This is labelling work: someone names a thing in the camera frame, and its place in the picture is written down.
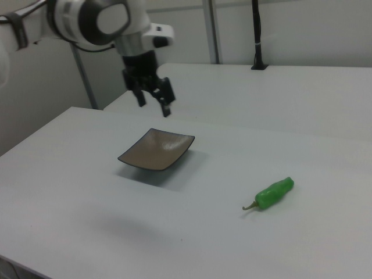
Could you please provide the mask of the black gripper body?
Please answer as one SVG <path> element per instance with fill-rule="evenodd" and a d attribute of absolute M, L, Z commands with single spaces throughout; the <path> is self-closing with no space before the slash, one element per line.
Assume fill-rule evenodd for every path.
<path fill-rule="evenodd" d="M 148 51 L 137 56 L 122 56 L 124 82 L 128 90 L 135 87 L 152 91 L 157 86 L 158 61 L 155 51 Z"/>

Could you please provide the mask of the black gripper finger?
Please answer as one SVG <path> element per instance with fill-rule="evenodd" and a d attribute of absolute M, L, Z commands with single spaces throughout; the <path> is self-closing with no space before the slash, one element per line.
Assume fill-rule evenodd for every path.
<path fill-rule="evenodd" d="M 143 107 L 144 105 L 146 105 L 146 100 L 145 100 L 144 93 L 141 87 L 137 85 L 133 86 L 132 92 L 137 99 L 139 107 Z"/>
<path fill-rule="evenodd" d="M 153 97 L 159 102 L 164 117 L 171 115 L 171 103 L 176 100 L 170 80 L 160 78 L 156 82 L 156 87 L 153 90 Z"/>

